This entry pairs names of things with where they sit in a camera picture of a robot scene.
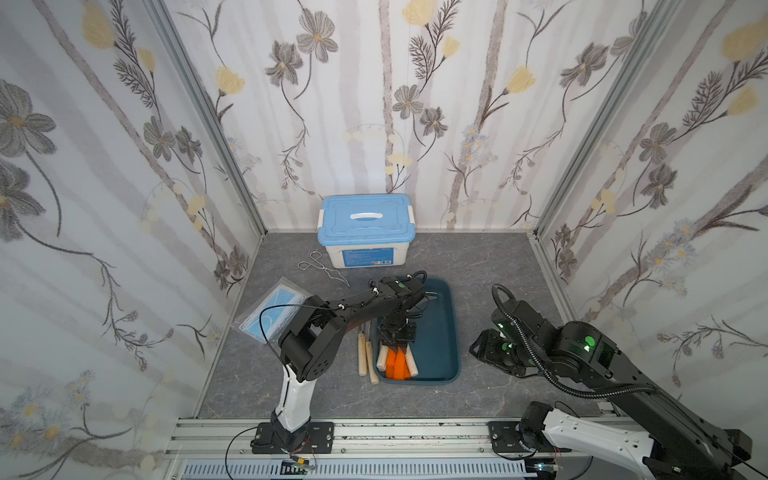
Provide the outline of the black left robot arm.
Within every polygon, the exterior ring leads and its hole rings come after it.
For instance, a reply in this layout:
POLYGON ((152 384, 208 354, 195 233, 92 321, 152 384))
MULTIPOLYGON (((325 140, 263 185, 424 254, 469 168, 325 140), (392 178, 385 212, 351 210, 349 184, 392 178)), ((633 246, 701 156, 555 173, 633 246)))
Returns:
POLYGON ((298 450, 309 438, 315 382, 332 365, 348 332, 378 320, 384 345, 405 350, 415 340, 416 306, 426 297, 427 278, 424 270, 385 276, 349 298, 326 301, 313 295, 297 307, 272 350, 283 367, 280 400, 270 418, 279 447, 298 450))

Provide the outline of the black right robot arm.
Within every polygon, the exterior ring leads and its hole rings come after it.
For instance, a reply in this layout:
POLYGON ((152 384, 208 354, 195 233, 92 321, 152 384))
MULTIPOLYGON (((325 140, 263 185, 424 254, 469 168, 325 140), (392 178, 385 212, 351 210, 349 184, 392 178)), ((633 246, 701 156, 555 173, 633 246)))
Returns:
POLYGON ((498 304, 491 320, 469 348, 477 360, 519 379, 540 376, 576 398, 607 400, 639 427, 608 427, 533 401, 513 435, 523 449, 577 451, 645 479, 742 478, 737 468, 751 458, 751 438, 682 405, 593 325, 556 327, 516 299, 498 304))

